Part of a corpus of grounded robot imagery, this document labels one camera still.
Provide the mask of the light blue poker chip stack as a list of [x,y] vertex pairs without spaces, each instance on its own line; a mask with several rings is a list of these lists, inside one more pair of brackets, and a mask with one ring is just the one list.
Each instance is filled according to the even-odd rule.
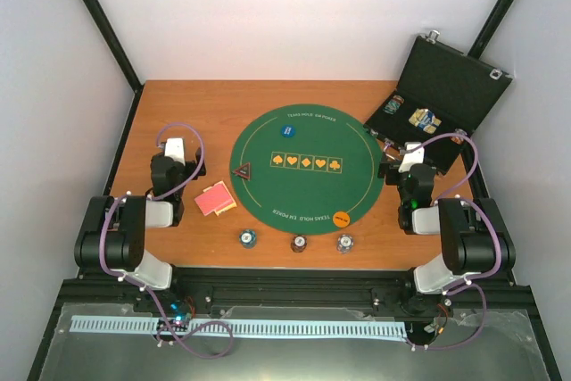
[[348,253],[354,246],[354,239],[352,236],[342,234],[338,237],[336,243],[336,250],[341,254]]

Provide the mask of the black red poker chip stack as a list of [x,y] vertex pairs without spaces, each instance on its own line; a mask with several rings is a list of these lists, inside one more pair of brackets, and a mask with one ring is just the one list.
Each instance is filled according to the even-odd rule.
[[306,249],[307,243],[306,236],[295,236],[291,241],[291,249],[294,253],[301,253]]

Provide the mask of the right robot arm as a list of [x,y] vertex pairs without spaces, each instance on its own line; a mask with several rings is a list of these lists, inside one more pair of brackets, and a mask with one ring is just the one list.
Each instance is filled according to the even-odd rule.
[[438,235],[441,252],[412,270],[420,294],[449,294],[475,280],[513,269],[516,249],[491,198],[432,199],[434,168],[407,154],[396,161],[383,155],[378,176],[400,197],[399,227],[409,235]]

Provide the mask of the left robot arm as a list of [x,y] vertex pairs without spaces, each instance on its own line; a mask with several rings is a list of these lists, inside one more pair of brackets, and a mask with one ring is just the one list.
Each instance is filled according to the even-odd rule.
[[206,174],[203,150],[187,161],[184,154],[164,149],[151,159],[152,187],[146,195],[91,198],[74,246],[74,259],[82,271],[102,271],[154,291],[165,311],[179,310],[186,290],[172,281],[173,267],[145,249],[150,228],[175,228],[185,211],[186,183]]

